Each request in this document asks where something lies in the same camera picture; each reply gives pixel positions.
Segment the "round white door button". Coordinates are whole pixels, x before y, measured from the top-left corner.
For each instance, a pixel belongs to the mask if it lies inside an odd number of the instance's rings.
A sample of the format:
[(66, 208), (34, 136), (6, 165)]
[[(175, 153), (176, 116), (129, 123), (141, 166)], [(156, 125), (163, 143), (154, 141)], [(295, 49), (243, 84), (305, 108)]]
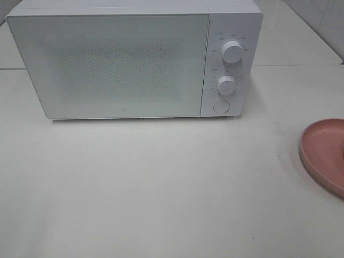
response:
[(227, 101), (217, 101), (213, 109), (217, 113), (227, 113), (230, 110), (230, 104)]

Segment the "white microwave door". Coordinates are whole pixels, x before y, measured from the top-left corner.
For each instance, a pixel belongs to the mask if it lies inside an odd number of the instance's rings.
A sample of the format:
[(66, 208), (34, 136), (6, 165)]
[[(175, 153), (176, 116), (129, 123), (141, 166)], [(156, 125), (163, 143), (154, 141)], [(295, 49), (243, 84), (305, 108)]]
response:
[(49, 119), (200, 114), (208, 15), (10, 17)]

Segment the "pink round plate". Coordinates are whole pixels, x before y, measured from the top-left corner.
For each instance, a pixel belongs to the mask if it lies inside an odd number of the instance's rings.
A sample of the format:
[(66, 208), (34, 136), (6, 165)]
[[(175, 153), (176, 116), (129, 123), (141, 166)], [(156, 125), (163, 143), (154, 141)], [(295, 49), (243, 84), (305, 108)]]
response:
[(343, 198), (343, 119), (309, 125), (299, 140), (299, 157), (317, 183)]

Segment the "lower white timer knob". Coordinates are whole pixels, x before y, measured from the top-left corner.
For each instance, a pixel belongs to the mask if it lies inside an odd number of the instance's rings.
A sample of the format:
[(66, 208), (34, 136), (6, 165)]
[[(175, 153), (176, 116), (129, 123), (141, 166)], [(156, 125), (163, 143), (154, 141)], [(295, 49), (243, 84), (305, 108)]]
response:
[(217, 80), (217, 89), (220, 95), (231, 95), (237, 88), (237, 80), (230, 75), (224, 75)]

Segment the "upper white power knob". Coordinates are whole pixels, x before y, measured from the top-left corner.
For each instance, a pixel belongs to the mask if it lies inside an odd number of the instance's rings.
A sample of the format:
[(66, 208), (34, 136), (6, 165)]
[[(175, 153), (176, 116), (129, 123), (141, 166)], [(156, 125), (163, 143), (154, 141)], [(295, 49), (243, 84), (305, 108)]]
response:
[(242, 59), (243, 44), (238, 39), (229, 39), (222, 44), (220, 51), (225, 63), (237, 63)]

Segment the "white microwave oven body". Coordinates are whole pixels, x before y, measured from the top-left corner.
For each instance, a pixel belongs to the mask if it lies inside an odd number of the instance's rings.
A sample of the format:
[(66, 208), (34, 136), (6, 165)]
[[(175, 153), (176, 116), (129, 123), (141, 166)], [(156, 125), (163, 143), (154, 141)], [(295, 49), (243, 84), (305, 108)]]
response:
[[(22, 1), (9, 12), (6, 21), (10, 17), (167, 15), (209, 17), (200, 114), (193, 117), (239, 116), (263, 21), (263, 13), (253, 1)], [(220, 51), (229, 39), (238, 39), (243, 44), (242, 59), (233, 64), (225, 63)], [(217, 80), (224, 75), (233, 76), (237, 81), (235, 92), (227, 96), (220, 95), (217, 89)], [(213, 106), (217, 101), (229, 102), (230, 110), (215, 112)]]

